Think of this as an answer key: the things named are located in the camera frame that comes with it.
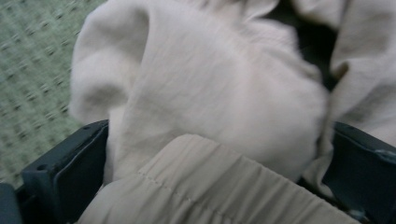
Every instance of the textured floor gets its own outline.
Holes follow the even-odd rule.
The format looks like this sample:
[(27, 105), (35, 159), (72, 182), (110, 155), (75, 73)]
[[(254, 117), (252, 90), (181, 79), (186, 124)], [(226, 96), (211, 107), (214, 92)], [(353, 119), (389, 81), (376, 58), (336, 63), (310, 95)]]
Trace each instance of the textured floor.
[(104, 0), (0, 4), (0, 182), (75, 131), (67, 114), (71, 55), (88, 13)]

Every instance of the beige fabric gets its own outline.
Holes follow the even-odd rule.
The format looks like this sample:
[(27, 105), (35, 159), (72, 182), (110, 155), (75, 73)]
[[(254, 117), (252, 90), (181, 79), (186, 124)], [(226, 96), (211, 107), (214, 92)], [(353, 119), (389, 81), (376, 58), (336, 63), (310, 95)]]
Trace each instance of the beige fabric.
[(86, 20), (70, 110), (84, 122), (110, 118), (107, 183), (133, 174), (184, 133), (291, 180), (315, 158), (326, 105), (317, 69), (300, 59), (289, 27), (236, 15), (120, 0)]
[[(326, 8), (311, 13), (320, 14), (321, 10)], [(343, 16), (332, 55), (332, 71), (340, 82), (331, 94), (327, 130), (319, 151), (323, 158), (304, 174), (329, 195), (321, 179), (332, 157), (335, 120), (396, 146), (396, 1), (352, 0), (340, 10), (335, 13)]]
[[(99, 222), (100, 217), (112, 220), (118, 216), (139, 220), (149, 218), (144, 210), (153, 206), (156, 211), (164, 209), (172, 214), (168, 218), (184, 220), (191, 216), (191, 222), (217, 223), (218, 218), (223, 223), (230, 222), (206, 210), (197, 210), (174, 194), (160, 193), (162, 187), (155, 185), (172, 179), (173, 170), (168, 170), (171, 166), (163, 165), (169, 163), (168, 157), (176, 155), (168, 155), (171, 151), (163, 148), (185, 133), (214, 140), (290, 180), (296, 180), (305, 170), (308, 182), (330, 196), (321, 178), (332, 157), (335, 120), (352, 124), (396, 146), (393, 138), (396, 134), (396, 3), (392, 0), (356, 0), (347, 4), (332, 0), (293, 2), (302, 16), (339, 29), (332, 70), (340, 82), (330, 95), (330, 102), (318, 84), (317, 69), (300, 59), (293, 30), (259, 19), (274, 8), (276, 1), (112, 0), (90, 15), (75, 48), (70, 110), (87, 123), (110, 119), (105, 178), (111, 184), (82, 220), (90, 223), (89, 220)], [(320, 136), (321, 145), (317, 147)], [(182, 150), (184, 147), (172, 153), (178, 155)], [(155, 179), (156, 182), (150, 183), (138, 172), (145, 171), (153, 160), (161, 161), (156, 167), (162, 167), (158, 169), (164, 176), (149, 171), (141, 173)], [(226, 163), (219, 159), (208, 167), (220, 169)], [(206, 163), (195, 165), (194, 169), (205, 169)], [(233, 203), (243, 201), (244, 188), (230, 193), (235, 197), (230, 203), (216, 198), (217, 191), (201, 198), (204, 191), (200, 190), (207, 187), (205, 183), (216, 182), (219, 177), (210, 172), (200, 176), (184, 173), (183, 167), (177, 171), (186, 181), (172, 182), (173, 189), (191, 190), (198, 194), (194, 199), (207, 204), (221, 207), (225, 203), (220, 213), (228, 217), (247, 222), (256, 218), (245, 207), (233, 210)], [(248, 165), (241, 172), (250, 172), (249, 169)], [(226, 177), (216, 186), (225, 188), (221, 184), (233, 180), (231, 175)], [(275, 179), (270, 182), (276, 185)], [(246, 185), (254, 183), (250, 179), (241, 181)], [(257, 200), (263, 200), (260, 201), (263, 207), (279, 203), (276, 211), (286, 215), (280, 219), (285, 222), (277, 223), (288, 223), (290, 213), (299, 206), (289, 207), (294, 202), (291, 198), (265, 201), (276, 192), (276, 187), (269, 188)], [(287, 196), (289, 190), (282, 192)], [(123, 198), (128, 193), (130, 198)], [(113, 203), (109, 206), (99, 203), (103, 200)], [(133, 211), (123, 210), (128, 206), (133, 206)], [(319, 211), (310, 214), (315, 218), (316, 213), (322, 214)], [(165, 218), (165, 212), (157, 215), (153, 218)], [(270, 215), (268, 218), (268, 223), (276, 220)]]
[(102, 189), (78, 223), (358, 222), (240, 153), (183, 135)]

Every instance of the fabric seam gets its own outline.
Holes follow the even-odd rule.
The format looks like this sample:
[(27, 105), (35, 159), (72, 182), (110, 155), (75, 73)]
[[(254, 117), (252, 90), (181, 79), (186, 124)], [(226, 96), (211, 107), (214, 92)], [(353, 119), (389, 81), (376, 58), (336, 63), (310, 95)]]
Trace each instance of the fabric seam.
[(156, 179), (148, 176), (147, 174), (144, 174), (142, 172), (138, 172), (138, 174), (140, 176), (142, 176), (143, 178), (147, 179), (149, 182), (151, 182), (151, 183), (155, 184), (156, 186), (160, 187), (160, 189), (165, 189), (165, 190), (169, 191), (171, 193), (171, 195), (176, 195), (177, 197), (181, 198), (183, 201), (185, 201), (187, 203), (190, 203), (193, 206), (201, 207), (204, 210), (207, 210), (207, 211), (209, 211), (209, 212), (211, 212), (213, 214), (216, 214), (217, 216), (226, 217), (226, 218), (230, 219), (232, 223), (246, 224), (246, 222), (244, 222), (244, 221), (237, 220), (236, 217), (230, 217), (230, 216), (228, 216), (226, 214), (223, 214), (223, 213), (219, 212), (218, 210), (216, 210), (214, 208), (211, 208), (209, 206), (204, 205), (203, 203), (198, 202), (197, 200), (195, 200), (195, 199), (193, 199), (193, 198), (191, 198), (189, 196), (184, 196), (183, 194), (181, 194), (177, 190), (171, 189), (171, 188), (165, 186), (164, 183), (157, 181)]

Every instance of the folded fabric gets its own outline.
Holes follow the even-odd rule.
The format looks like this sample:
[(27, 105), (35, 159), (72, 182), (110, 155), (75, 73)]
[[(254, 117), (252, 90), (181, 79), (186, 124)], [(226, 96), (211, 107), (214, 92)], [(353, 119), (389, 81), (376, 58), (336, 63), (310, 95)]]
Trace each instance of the folded fabric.
[(198, 135), (105, 186), (78, 223), (358, 223), (286, 178)]
[(254, 2), (119, 0), (89, 16), (74, 52), (70, 111), (84, 122), (109, 118), (106, 183), (185, 133), (301, 176), (316, 156), (326, 91), (294, 32), (255, 19), (274, 1)]
[(329, 195), (321, 179), (332, 159), (334, 121), (396, 147), (396, 1), (340, 1), (294, 0), (303, 16), (321, 23), (334, 21), (334, 27), (339, 27), (331, 66), (340, 80), (330, 97), (319, 159), (304, 174)]

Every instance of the laundry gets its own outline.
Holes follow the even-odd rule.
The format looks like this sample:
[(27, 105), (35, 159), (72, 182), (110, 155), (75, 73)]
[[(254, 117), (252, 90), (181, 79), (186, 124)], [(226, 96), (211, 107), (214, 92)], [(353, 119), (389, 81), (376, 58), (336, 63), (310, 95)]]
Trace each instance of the laundry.
[(240, 153), (186, 134), (108, 184), (79, 223), (358, 223), (313, 197)]
[[(97, 8), (75, 46), (70, 112), (84, 123), (110, 122), (98, 200), (146, 183), (141, 169), (155, 158), (167, 163), (164, 148), (185, 134), (291, 181), (303, 175), (330, 197), (321, 178), (335, 120), (396, 146), (396, 3), (343, 2), (293, 1), (302, 17), (339, 32), (332, 92), (302, 59), (293, 28), (263, 17), (277, 1), (113, 0)], [(187, 180), (199, 188), (200, 179)]]

